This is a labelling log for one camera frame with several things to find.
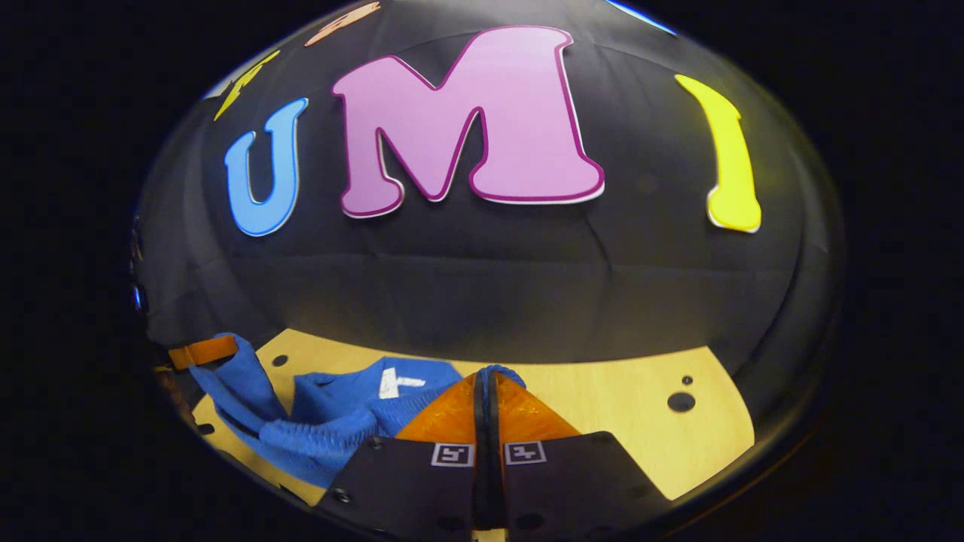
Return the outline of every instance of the wooden board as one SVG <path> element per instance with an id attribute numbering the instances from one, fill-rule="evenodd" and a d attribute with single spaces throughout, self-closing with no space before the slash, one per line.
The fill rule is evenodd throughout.
<path id="1" fill-rule="evenodd" d="M 294 377 L 309 372 L 363 370 L 383 356 L 413 357 L 285 330 L 257 351 L 284 408 L 294 400 Z M 272 366 L 276 357 L 286 364 Z M 452 361 L 467 376 L 490 365 Z M 754 444 L 753 423 L 730 375 L 709 348 L 646 358 L 584 364 L 532 365 L 495 361 L 514 369 L 528 389 L 583 433 L 609 431 L 668 499 L 676 499 L 737 459 Z M 689 376 L 692 383 L 683 384 Z M 696 405 L 674 412 L 670 395 L 686 392 Z M 283 473 L 242 443 L 214 412 L 206 395 L 194 409 L 198 424 L 210 423 L 205 439 L 274 485 L 309 503 L 324 488 Z"/>

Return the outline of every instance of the blue cloth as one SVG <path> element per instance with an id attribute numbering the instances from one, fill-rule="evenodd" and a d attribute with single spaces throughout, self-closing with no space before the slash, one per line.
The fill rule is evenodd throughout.
<path id="1" fill-rule="evenodd" d="M 260 456 L 322 487 L 365 438 L 395 436 L 462 379 L 447 362 L 390 357 L 350 374 L 304 374 L 295 377 L 288 416 L 251 344 L 235 334 L 218 337 L 224 335 L 237 342 L 233 358 L 214 370 L 189 367 L 214 400 L 215 412 Z"/>

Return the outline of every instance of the letter m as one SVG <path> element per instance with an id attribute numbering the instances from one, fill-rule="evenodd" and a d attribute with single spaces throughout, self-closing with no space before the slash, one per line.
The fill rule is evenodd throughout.
<path id="1" fill-rule="evenodd" d="M 509 26 L 473 38 L 436 88 L 394 56 L 335 83 L 345 102 L 348 186 L 341 208 L 364 218 L 392 212 L 405 188 L 388 176 L 383 141 L 429 201 L 448 194 L 466 134 L 481 118 L 485 150 L 469 174 L 500 203 L 577 203 L 603 192 L 603 169 L 582 149 L 562 63 L 561 30 Z"/>

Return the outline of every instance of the blue letter u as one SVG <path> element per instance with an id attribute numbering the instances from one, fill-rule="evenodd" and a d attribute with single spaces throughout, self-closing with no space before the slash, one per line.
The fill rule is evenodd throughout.
<path id="1" fill-rule="evenodd" d="M 274 185 L 263 202 L 256 202 L 251 193 L 248 172 L 248 149 L 254 142 L 254 132 L 239 137 L 225 154 L 228 166 L 228 201 L 234 223 L 252 237 L 267 235 L 284 225 L 298 199 L 298 150 L 296 126 L 298 116 L 308 107 L 307 98 L 299 98 L 285 105 L 264 124 L 271 132 L 271 165 Z"/>

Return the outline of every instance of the black background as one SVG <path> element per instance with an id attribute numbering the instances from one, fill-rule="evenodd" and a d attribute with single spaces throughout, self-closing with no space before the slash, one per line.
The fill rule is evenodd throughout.
<path id="1" fill-rule="evenodd" d="M 6 133 L 22 161 L 9 186 L 25 242 L 14 241 L 12 258 L 11 367 L 39 371 L 8 374 L 8 440 L 20 458 L 9 466 L 9 539 L 331 535 L 186 444 L 194 437 L 131 359 L 140 331 L 124 267 L 140 179 L 176 121 L 221 77 L 333 7 L 34 3 L 17 13 L 27 17 L 13 20 Z M 960 536 L 951 480 L 961 469 L 943 422 L 961 359 L 950 243 L 962 192 L 951 167 L 961 8 L 645 7 L 736 61 L 793 112 L 839 184 L 850 244 L 825 424 L 781 468 L 673 539 Z"/>

